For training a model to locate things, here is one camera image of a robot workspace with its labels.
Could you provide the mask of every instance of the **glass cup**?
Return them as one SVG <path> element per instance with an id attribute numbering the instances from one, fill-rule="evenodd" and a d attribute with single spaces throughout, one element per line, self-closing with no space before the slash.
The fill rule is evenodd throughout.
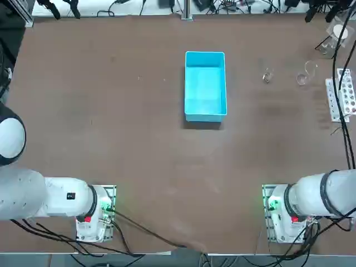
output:
<path id="1" fill-rule="evenodd" d="M 269 83 L 272 80 L 273 73 L 274 73 L 273 68 L 266 68 L 262 76 L 263 81 L 265 83 Z"/>
<path id="2" fill-rule="evenodd" d="M 305 86 L 311 82 L 311 80 L 315 77 L 317 72 L 318 65 L 314 61 L 307 61 L 304 65 L 304 70 L 299 72 L 296 76 L 296 82 L 300 86 Z"/>

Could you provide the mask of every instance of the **blue plastic bin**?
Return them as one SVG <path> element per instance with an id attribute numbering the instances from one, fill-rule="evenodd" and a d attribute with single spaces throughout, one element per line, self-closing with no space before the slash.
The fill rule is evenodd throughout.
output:
<path id="1" fill-rule="evenodd" d="M 221 122 L 228 113 L 223 52 L 185 53 L 187 121 Z"/>

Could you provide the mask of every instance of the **mounting plate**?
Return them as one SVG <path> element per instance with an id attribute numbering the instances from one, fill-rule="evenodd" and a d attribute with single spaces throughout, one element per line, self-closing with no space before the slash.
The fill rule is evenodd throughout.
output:
<path id="1" fill-rule="evenodd" d="M 277 185 L 273 185 L 273 184 L 262 185 L 263 208 L 264 208 L 265 221 L 266 221 L 267 240 L 269 242 L 277 242 L 276 235 L 274 232 L 274 225 L 272 222 L 270 212 L 268 210 L 268 199 L 272 195 L 273 190 L 276 188 L 276 186 Z"/>
<path id="2" fill-rule="evenodd" d="M 268 240 L 288 244 L 303 243 L 304 235 L 300 233 L 306 227 L 306 220 L 294 221 L 288 214 L 283 197 L 287 184 L 263 185 L 262 188 Z"/>
<path id="3" fill-rule="evenodd" d="M 76 218 L 76 239 L 84 242 L 105 242 L 113 238 L 113 225 L 115 213 L 106 209 L 115 210 L 116 185 L 93 185 L 97 194 L 95 212 L 85 221 Z"/>

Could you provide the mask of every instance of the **black cable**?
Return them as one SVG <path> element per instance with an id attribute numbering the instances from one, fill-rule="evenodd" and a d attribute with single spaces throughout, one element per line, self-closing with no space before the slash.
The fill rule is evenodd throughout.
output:
<path id="1" fill-rule="evenodd" d="M 75 260 L 76 262 L 77 262 L 77 264 L 79 264 L 80 266 L 82 266 L 82 267 L 87 267 L 87 266 L 85 266 L 84 264 L 82 264 L 79 260 L 77 260 L 72 254 L 70 255 L 72 258 L 73 258 L 73 260 Z"/>
<path id="2" fill-rule="evenodd" d="M 141 255 L 138 259 L 136 259 L 136 260 L 130 262 L 129 264 L 126 264 L 124 267 L 129 267 L 129 266 L 131 266 L 132 264 L 134 264 L 134 263 L 137 262 L 138 260 L 141 260 L 144 256 L 145 256 L 145 255 Z"/>
<path id="3" fill-rule="evenodd" d="M 113 226 L 117 229 L 117 231 L 120 233 L 121 241 L 122 241 L 122 243 L 123 243 L 123 246 L 124 246 L 125 249 L 126 249 L 126 252 L 132 254 L 130 248 L 128 247 L 128 244 L 127 244 L 127 242 L 126 242 L 126 239 L 125 239 L 125 237 L 123 236 L 123 232 L 122 232 L 121 228 L 119 227 L 119 225 L 118 225 L 116 222 L 114 222 L 114 221 L 112 221 L 111 223 L 112 223 Z"/>
<path id="4" fill-rule="evenodd" d="M 244 258 L 248 263 L 250 263 L 251 265 L 256 266 L 256 267 L 268 267 L 268 266 L 272 266 L 272 265 L 273 265 L 273 267 L 274 267 L 274 266 L 277 266 L 278 264 L 280 264 L 280 263 L 281 263 L 282 261 L 284 261 L 284 260 L 294 260 L 294 259 L 296 259 L 296 258 L 298 258 L 298 257 L 300 257 L 300 256 L 302 256 L 302 255 L 304 255 L 304 254 L 306 254 L 306 253 L 308 252 L 308 250 L 310 250 L 311 246 L 315 243 L 315 241 L 316 241 L 316 239 L 317 239 L 317 234 L 316 234 L 314 237 L 312 237 L 311 239 L 309 239 L 309 238 L 306 239 L 306 241 L 304 242 L 304 247 L 303 247 L 303 249 L 298 250 L 298 251 L 296 251 L 296 252 L 293 253 L 293 254 L 287 255 L 288 252 L 289 252 L 289 251 L 292 249 L 292 247 L 295 245 L 295 242 L 299 239 L 299 237 L 300 237 L 300 236 L 308 229 L 308 227 L 310 227 L 310 226 L 311 226 L 311 227 L 310 227 L 311 229 L 308 229 L 308 232 L 306 232 L 305 234 L 306 234 L 306 235 L 309 235 L 309 231 L 310 231 L 310 233 L 311 233 L 313 225 L 314 225 L 314 224 L 312 224 L 312 225 L 307 225 L 307 226 L 299 233 L 299 235 L 294 239 L 294 241 L 291 243 L 291 245 L 289 246 L 288 250 L 285 252 L 284 255 L 281 255 L 281 256 L 274 255 L 273 257 L 279 258 L 277 261 L 274 261 L 274 262 L 269 263 L 269 264 L 266 264 L 266 265 L 258 265 L 258 264 L 254 264 L 254 263 L 250 262 L 245 256 L 243 256 L 243 258 Z M 319 233 L 319 231 L 320 231 L 320 224 L 318 223 L 317 225 L 318 225 L 318 230 L 317 230 L 317 232 Z"/>
<path id="5" fill-rule="evenodd" d="M 266 0 L 261 0 L 261 1 L 269 4 L 271 7 L 274 8 L 275 11 L 278 11 L 278 8 L 276 8 L 276 6 L 273 4 L 273 2 L 271 0 L 269 2 Z"/>
<path id="6" fill-rule="evenodd" d="M 233 259 L 233 261 L 232 261 L 227 267 L 232 267 L 232 266 L 237 262 L 238 257 L 239 257 L 239 256 L 236 256 L 236 257 Z"/>
<path id="7" fill-rule="evenodd" d="M 209 259 L 207 258 L 207 255 L 205 253 L 203 253 L 202 255 L 203 255 L 203 257 L 205 257 L 205 262 L 203 262 L 201 267 L 203 267 L 204 264 L 206 264 L 206 263 L 209 263 L 209 267 L 211 267 L 211 263 L 210 263 Z"/>
<path id="8" fill-rule="evenodd" d="M 342 73 L 341 73 L 340 82 L 339 82 L 339 91 L 341 90 L 341 85 L 342 85 L 341 81 L 343 80 L 343 77 L 344 77 L 344 74 L 345 74 L 345 70 L 346 70 L 346 68 L 347 68 L 347 66 L 348 66 L 348 64 L 349 64 L 349 62 L 350 62 L 350 60 L 351 60 L 352 54 L 353 54 L 353 52 L 354 52 L 354 50 L 355 50 L 355 47 L 356 47 L 356 41 L 355 41 L 354 44 L 352 45 L 350 54 L 349 54 L 349 56 L 348 56 L 348 58 L 347 58 L 347 60 L 346 60 L 345 66 L 344 66 L 343 71 L 342 71 Z M 349 150 L 350 150 L 352 168 L 355 169 L 355 168 L 356 168 L 356 166 L 355 166 L 355 159 L 354 159 L 354 154 L 353 154 L 353 150 L 352 150 L 352 144 L 351 144 L 351 140 L 350 140 L 350 136 L 349 136 L 349 132 L 348 132 L 346 123 L 344 124 L 344 126 L 345 126 L 345 128 L 346 128 L 346 129 L 345 129 L 345 132 L 346 132 L 346 134 L 347 134 L 347 140 L 348 140 L 348 144 L 349 144 Z"/>
<path id="9" fill-rule="evenodd" d="M 38 231 L 38 232 L 40 232 L 40 233 L 44 233 L 44 234 L 48 234 L 48 235 L 54 235 L 54 236 L 56 236 L 56 237 L 58 237 L 58 238 L 66 238 L 67 241 L 76 241 L 76 240 L 74 240 L 74 239 L 68 238 L 68 237 L 65 236 L 65 235 L 57 235 L 56 233 L 54 233 L 54 232 L 50 231 L 49 229 L 45 228 L 43 225 L 41 225 L 40 227 L 44 228 L 45 231 L 43 231 L 43 230 L 41 230 L 41 229 L 38 229 L 38 228 L 32 226 L 32 225 L 29 224 L 29 223 L 27 222 L 27 220 L 25 220 L 25 219 L 23 219 L 22 221 L 23 221 L 30 229 L 32 229 L 32 230 L 34 230 L 34 231 Z M 82 246 L 82 245 L 79 244 L 79 243 L 77 243 L 77 245 L 80 246 L 87 254 L 84 254 L 83 252 L 81 252 L 80 250 L 78 250 L 77 247 L 73 246 L 73 245 L 70 244 L 69 242 L 66 242 L 66 243 L 67 243 L 69 246 L 71 246 L 72 248 L 74 248 L 74 250 L 77 250 L 77 251 L 78 251 L 80 254 L 82 254 L 82 255 L 90 255 L 90 256 L 93 256 L 93 257 L 95 257 L 95 258 L 103 257 L 103 255 L 100 256 L 100 255 L 93 255 L 93 254 L 91 254 L 86 248 L 84 248 L 84 246 Z"/>
<path id="10" fill-rule="evenodd" d="M 34 226 L 32 226 L 31 224 L 29 224 L 25 219 L 22 220 L 30 229 L 34 230 L 34 231 L 38 231 L 40 233 L 44 233 L 44 234 L 48 234 L 48 235 L 52 235 L 52 236 L 56 236 L 60 239 L 63 240 L 63 238 L 67 239 L 67 240 L 64 240 L 64 242 L 66 242 L 68 245 L 70 245 L 71 247 L 73 247 L 75 250 L 77 250 L 80 254 L 84 255 L 84 256 L 92 256 L 94 258 L 101 258 L 104 256 L 104 254 L 102 255 L 95 255 L 95 254 L 92 254 L 90 253 L 83 245 L 81 245 L 78 240 L 75 240 L 75 239 L 72 239 L 72 238 L 69 238 L 68 236 L 66 235 L 58 235 L 56 233 L 54 233 L 53 231 L 51 231 L 50 229 L 44 227 L 42 224 L 37 224 L 39 227 L 43 228 L 43 230 L 41 229 L 38 229 Z M 76 243 L 79 247 L 82 248 L 82 250 L 84 250 L 85 253 L 81 252 L 80 250 L 78 250 L 78 248 L 76 248 L 75 246 L 73 246 L 72 244 L 70 244 L 70 242 L 72 243 Z"/>
<path id="11" fill-rule="evenodd" d="M 167 240 L 167 239 L 163 238 L 162 236 L 160 236 L 160 235 L 156 234 L 155 232 L 152 232 L 151 230 L 149 230 L 149 229 L 143 227 L 142 225 L 136 223 L 135 221 L 131 220 L 131 219 L 130 219 L 129 217 L 127 217 L 126 215 L 124 215 L 124 214 L 122 214 L 122 213 L 120 213 L 120 212 L 118 212 L 118 211 L 116 211 L 116 210 L 112 210 L 112 209 L 106 209 L 106 210 L 107 210 L 107 211 L 114 212 L 115 214 L 117 214 L 118 216 L 120 216 L 120 217 L 126 219 L 127 221 L 129 221 L 130 223 L 134 224 L 135 226 L 137 226 L 137 227 L 140 228 L 141 230 L 147 232 L 147 233 L 150 234 L 150 235 L 153 235 L 154 237 L 156 237 L 156 238 L 162 240 L 163 242 L 165 242 L 165 243 L 167 243 L 167 244 L 169 244 L 169 245 L 171 245 L 171 246 L 175 246 L 175 247 L 177 247 L 177 248 L 186 248 L 185 245 L 180 245 L 180 244 L 177 244 L 177 243 L 175 243 L 175 242 L 172 242 L 172 241 L 170 241 L 170 240 Z"/>
<path id="12" fill-rule="evenodd" d="M 111 3 L 111 5 L 109 6 L 108 10 L 99 10 L 98 12 L 96 12 L 96 17 L 99 16 L 100 13 L 107 13 L 109 17 L 114 17 L 115 13 L 113 13 L 110 9 L 114 4 L 119 4 L 120 0 L 116 0 L 114 2 Z"/>
<path id="13" fill-rule="evenodd" d="M 330 217 L 326 217 L 326 218 L 327 218 L 328 220 L 332 221 L 332 222 L 335 221 L 334 218 L 330 218 Z M 346 229 L 346 228 L 343 228 L 343 227 L 342 227 L 341 225 L 339 225 L 338 223 L 336 223 L 336 226 L 337 226 L 338 228 L 340 228 L 341 230 L 345 231 L 345 232 L 350 232 L 350 231 L 351 231 L 351 227 L 348 228 L 348 229 Z"/>
<path id="14" fill-rule="evenodd" d="M 59 238 L 54 238 L 52 236 L 47 236 L 47 235 L 43 235 L 43 234 L 40 234 L 40 233 L 37 233 L 35 231 L 32 231 L 31 229 L 23 226 L 22 224 L 20 224 L 18 221 L 15 221 L 15 220 L 10 220 L 11 222 L 13 222 L 14 224 L 16 224 L 18 227 L 22 228 L 24 231 L 30 233 L 30 234 L 33 234 L 33 235 L 37 235 L 37 236 L 40 236 L 42 238 L 46 238 L 46 239 L 50 239 L 50 240 L 53 240 L 53 241 L 59 241 L 59 242 L 63 242 L 63 240 L 59 239 Z M 75 241 L 69 241 L 69 243 L 80 243 L 80 244 L 86 244 L 88 246 L 94 246 L 96 248 L 99 248 L 99 249 L 104 249 L 104 250 L 108 250 L 108 251 L 113 251 L 113 252 L 116 252 L 116 253 L 121 253 L 121 254 L 125 254 L 125 255 L 130 255 L 129 253 L 126 253 L 124 251 L 120 251 L 120 250 L 117 250 L 117 249 L 111 249 L 111 248 L 107 248 L 105 246 L 101 246 L 101 245 L 97 245 L 95 243 L 88 243 L 88 242 L 84 242 L 84 241 L 79 241 L 79 240 L 75 240 Z M 134 255 L 130 255 L 130 256 L 141 256 L 140 254 L 134 254 Z"/>
<path id="15" fill-rule="evenodd" d="M 220 266 L 219 267 L 223 267 L 224 266 L 224 264 L 226 263 L 228 261 L 228 259 L 227 258 L 225 258 L 225 260 L 220 264 Z"/>
<path id="16" fill-rule="evenodd" d="M 142 15 L 142 11 L 144 10 L 145 3 L 146 3 L 146 0 L 142 0 L 142 8 L 140 11 L 140 15 Z"/>
<path id="17" fill-rule="evenodd" d="M 343 130 L 345 153 L 346 153 L 346 159 L 347 159 L 347 163 L 348 163 L 348 168 L 349 169 L 351 169 L 351 168 L 350 168 L 350 161 L 349 161 L 349 153 L 348 153 L 348 148 L 347 148 L 347 142 L 348 142 L 349 149 L 350 149 L 350 155 L 351 155 L 351 158 L 352 158 L 353 168 L 355 168 L 354 167 L 355 162 L 354 162 L 354 159 L 353 159 L 353 150 L 352 150 L 351 140 L 350 140 L 350 136 L 349 136 L 349 131 L 348 131 L 348 128 L 347 128 L 347 125 L 346 125 L 346 122 L 345 122 L 345 119 L 344 119 L 344 116 L 343 116 L 343 112 L 342 112 L 342 109 L 341 109 L 341 106 L 340 106 L 340 102 L 339 102 L 337 86 L 336 86 L 336 79 L 335 79 L 335 65 L 336 65 L 337 54 L 338 54 L 338 50 L 340 48 L 340 43 L 341 43 L 342 36 L 344 34 L 346 25 L 347 25 L 348 21 L 350 20 L 351 14 L 355 10 L 355 8 L 356 8 L 356 2 L 351 6 L 351 8 L 349 10 L 349 13 L 348 13 L 348 15 L 347 15 L 347 17 L 345 19 L 345 22 L 343 24 L 343 28 L 342 28 L 342 30 L 340 32 L 340 35 L 339 35 L 339 38 L 338 38 L 338 41 L 337 41 L 337 45 L 336 45 L 336 48 L 335 48 L 335 53 L 334 53 L 334 56 L 333 56 L 333 86 L 334 86 L 335 100 L 336 100 L 336 103 L 337 103 L 337 106 L 338 106 L 338 110 L 339 110 L 339 114 L 340 114 L 341 127 L 342 127 L 342 130 Z"/>

